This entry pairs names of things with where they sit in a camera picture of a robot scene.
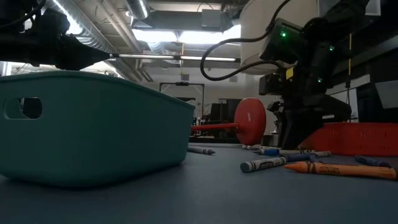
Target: gray table surface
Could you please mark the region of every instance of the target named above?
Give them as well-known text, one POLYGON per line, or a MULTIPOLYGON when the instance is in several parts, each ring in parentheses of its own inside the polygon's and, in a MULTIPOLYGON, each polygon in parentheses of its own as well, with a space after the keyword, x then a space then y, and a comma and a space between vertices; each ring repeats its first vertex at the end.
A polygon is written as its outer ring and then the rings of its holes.
MULTIPOLYGON (((0 223, 397 223, 398 182, 296 174, 243 174, 265 158, 238 146, 188 153, 177 167, 110 187, 68 190, 0 176, 0 223)), ((357 164, 352 157, 324 162, 357 164)), ((384 159, 398 165, 398 159, 384 159)))

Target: fluorescent light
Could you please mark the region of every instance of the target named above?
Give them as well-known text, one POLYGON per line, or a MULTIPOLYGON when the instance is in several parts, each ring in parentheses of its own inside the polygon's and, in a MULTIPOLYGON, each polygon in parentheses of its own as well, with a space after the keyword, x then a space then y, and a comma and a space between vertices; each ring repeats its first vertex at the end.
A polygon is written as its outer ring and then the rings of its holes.
POLYGON ((180 41, 185 44, 217 44, 218 42, 230 38, 241 37, 241 25, 236 25, 221 32, 206 32, 206 31, 184 31, 179 39, 171 31, 156 31, 156 30, 137 30, 132 32, 137 40, 145 42, 176 42, 180 41))
POLYGON ((155 31, 155 30, 137 30, 133 29, 132 32, 137 40, 145 42, 175 42, 177 36, 171 31, 155 31))
POLYGON ((83 29, 77 24, 76 20, 72 18, 72 16, 67 12, 67 10, 57 1, 57 0, 52 0, 60 9, 61 11, 67 16, 70 27, 69 30, 67 31, 67 34, 80 34, 83 29))
POLYGON ((220 41, 230 38, 241 37, 241 25, 236 25, 221 32, 204 32, 204 31, 184 31, 180 36, 180 40, 186 44, 217 44, 220 41))
MULTIPOLYGON (((181 59, 182 60, 201 60, 201 57, 197 57, 197 56, 181 56, 181 59)), ((235 62, 236 58, 207 57, 206 61, 235 62)))
POLYGON ((217 44, 221 41, 221 36, 220 32, 184 31, 180 41, 186 44, 217 44))
POLYGON ((137 54, 119 54, 121 58, 144 58, 144 59, 174 59, 172 55, 137 55, 137 54))

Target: black machine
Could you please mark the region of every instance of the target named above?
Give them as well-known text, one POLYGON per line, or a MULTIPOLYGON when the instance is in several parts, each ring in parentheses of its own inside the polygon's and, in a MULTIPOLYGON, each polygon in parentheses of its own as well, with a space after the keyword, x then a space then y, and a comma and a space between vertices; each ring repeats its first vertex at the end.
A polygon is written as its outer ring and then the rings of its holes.
POLYGON ((70 23, 66 15, 53 9, 42 14, 45 3, 46 0, 0 0, 0 61, 80 70, 109 58, 109 54, 67 35, 70 23), (25 30, 28 19, 32 27, 25 30))
MULTIPOLYGON (((351 116, 350 105, 326 95, 333 87, 331 76, 341 60, 351 58, 351 52, 339 46, 339 41, 352 33, 365 16, 369 0, 341 0, 323 17, 307 22, 304 27, 284 19, 277 19, 278 12, 288 4, 285 0, 276 10, 266 33, 255 39, 230 39, 222 41, 205 52, 204 58, 222 44, 229 42, 256 42, 268 37, 260 54, 262 62, 246 65, 223 77, 203 76, 218 81, 229 78, 250 67, 270 63, 276 65, 276 73, 260 80, 260 95, 280 95, 282 100, 270 104, 267 109, 278 119, 278 146, 294 149, 309 135, 323 126, 324 115, 334 115, 333 121, 347 121, 351 116), (285 69, 277 61, 295 64, 285 69)), ((346 81, 349 88, 349 76, 346 81)))

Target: red crate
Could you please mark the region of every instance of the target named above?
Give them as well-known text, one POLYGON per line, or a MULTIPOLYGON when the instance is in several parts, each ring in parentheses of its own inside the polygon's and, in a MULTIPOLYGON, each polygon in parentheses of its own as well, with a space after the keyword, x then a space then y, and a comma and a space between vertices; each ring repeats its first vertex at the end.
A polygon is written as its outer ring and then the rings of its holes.
POLYGON ((336 155, 398 156, 398 124, 331 123, 303 143, 318 151, 336 155))

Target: bin handle hole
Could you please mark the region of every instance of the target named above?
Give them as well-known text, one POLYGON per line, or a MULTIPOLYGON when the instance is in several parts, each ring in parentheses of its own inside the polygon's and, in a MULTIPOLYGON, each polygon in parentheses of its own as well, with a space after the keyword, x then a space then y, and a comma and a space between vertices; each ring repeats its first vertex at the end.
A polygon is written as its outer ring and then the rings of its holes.
POLYGON ((38 97, 22 97, 6 101, 4 116, 7 119, 39 119, 42 112, 42 101, 38 97))

